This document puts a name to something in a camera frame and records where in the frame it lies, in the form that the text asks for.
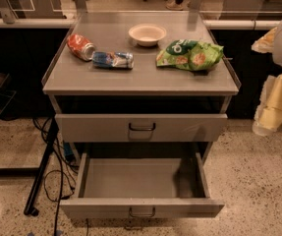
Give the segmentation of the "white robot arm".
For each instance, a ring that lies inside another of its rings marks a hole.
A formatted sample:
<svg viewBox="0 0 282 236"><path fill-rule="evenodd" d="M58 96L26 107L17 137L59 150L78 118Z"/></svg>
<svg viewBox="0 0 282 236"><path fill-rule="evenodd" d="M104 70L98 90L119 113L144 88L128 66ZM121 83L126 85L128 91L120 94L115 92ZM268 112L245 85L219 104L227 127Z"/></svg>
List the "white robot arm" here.
<svg viewBox="0 0 282 236"><path fill-rule="evenodd" d="M282 67L282 21L252 45L258 53L271 53L275 64ZM268 76L254 115L253 132L268 136L282 125L282 73Z"/></svg>

